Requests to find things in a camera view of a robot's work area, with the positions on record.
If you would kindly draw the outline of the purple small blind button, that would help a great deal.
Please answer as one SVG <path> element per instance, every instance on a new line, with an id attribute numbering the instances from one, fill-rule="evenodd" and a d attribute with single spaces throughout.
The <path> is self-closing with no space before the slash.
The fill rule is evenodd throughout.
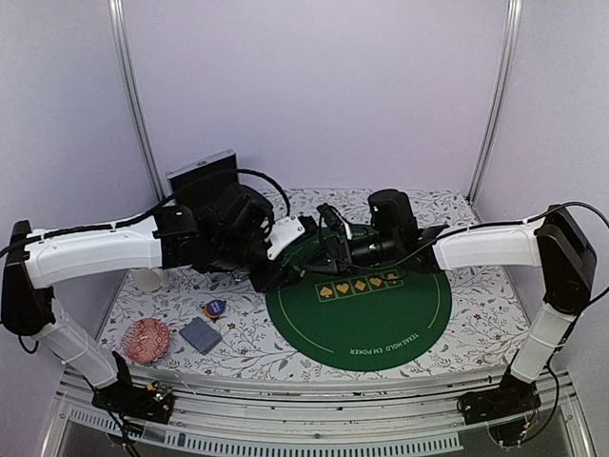
<path id="1" fill-rule="evenodd" d="M 210 304 L 212 307 L 226 307 L 226 302 L 224 300 L 212 300 L 210 302 L 208 302 L 207 304 Z"/>

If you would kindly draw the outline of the orange big blind button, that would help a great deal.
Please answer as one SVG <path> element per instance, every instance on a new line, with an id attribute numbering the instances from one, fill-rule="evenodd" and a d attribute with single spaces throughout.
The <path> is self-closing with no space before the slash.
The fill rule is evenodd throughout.
<path id="1" fill-rule="evenodd" d="M 204 315 L 213 322 L 216 322 L 220 319 L 226 311 L 225 307 L 212 307 L 210 304 L 207 304 L 203 308 Z"/>

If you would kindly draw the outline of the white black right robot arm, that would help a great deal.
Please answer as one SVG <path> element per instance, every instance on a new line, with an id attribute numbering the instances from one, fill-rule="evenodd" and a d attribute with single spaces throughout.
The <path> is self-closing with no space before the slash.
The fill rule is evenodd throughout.
<path id="1" fill-rule="evenodd" d="M 372 189 L 295 189 L 289 193 L 291 212 L 317 215 L 315 208 L 327 202 L 339 209 L 350 221 L 369 220 L 367 195 Z M 479 223 L 469 203 L 457 191 L 405 190 L 420 223 L 455 224 L 458 227 Z M 295 378 L 303 381 L 374 381 L 440 376 L 471 370 L 504 368 L 524 341 L 525 331 L 534 320 L 543 295 L 541 268 L 472 267 L 449 271 L 447 279 L 452 293 L 452 310 L 442 337 L 413 361 L 395 368 L 375 370 L 368 374 L 342 368 L 323 367 L 306 362 Z M 531 297 L 525 299 L 525 279 L 532 280 Z M 554 370 L 567 370 L 574 378 L 577 341 L 570 338 L 552 362 Z"/>

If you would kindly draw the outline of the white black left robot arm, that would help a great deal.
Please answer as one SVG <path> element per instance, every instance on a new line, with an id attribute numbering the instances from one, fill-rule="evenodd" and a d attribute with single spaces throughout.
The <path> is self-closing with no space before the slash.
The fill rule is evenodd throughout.
<path id="1" fill-rule="evenodd" d="M 302 217 L 276 218 L 258 191 L 237 183 L 209 206 L 190 209 L 161 204 L 127 220 L 78 228 L 32 229 L 17 222 L 1 291 L 1 322 L 18 336 L 47 346 L 79 370 L 122 413 L 142 403 L 125 360 L 100 347 L 55 297 L 55 284 L 122 269 L 192 267 L 199 272 L 247 273 L 258 292 L 290 280 L 281 255 L 307 232 Z"/>

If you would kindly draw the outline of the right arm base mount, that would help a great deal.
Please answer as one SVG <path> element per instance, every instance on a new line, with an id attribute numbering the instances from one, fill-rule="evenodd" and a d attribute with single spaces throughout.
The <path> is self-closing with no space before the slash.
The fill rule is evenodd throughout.
<path id="1" fill-rule="evenodd" d="M 469 391 L 457 400 L 457 410 L 467 425 L 519 414 L 517 420 L 488 429 L 491 438 L 504 447 L 515 446 L 524 440 L 531 427 L 531 419 L 525 419 L 524 414 L 531 412 L 535 416 L 540 406 L 536 384 L 527 384 L 511 374 L 504 374 L 497 387 Z"/>

